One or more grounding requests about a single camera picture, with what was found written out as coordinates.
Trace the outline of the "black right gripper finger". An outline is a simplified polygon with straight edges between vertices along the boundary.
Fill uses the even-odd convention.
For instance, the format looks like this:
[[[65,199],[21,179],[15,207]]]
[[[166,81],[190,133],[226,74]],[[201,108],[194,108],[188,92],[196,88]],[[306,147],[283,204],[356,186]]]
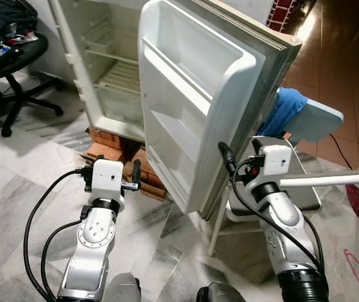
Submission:
[[[223,167],[227,170],[228,175],[232,176],[236,172],[236,158],[231,147],[227,143],[219,142],[219,151],[223,159]]]

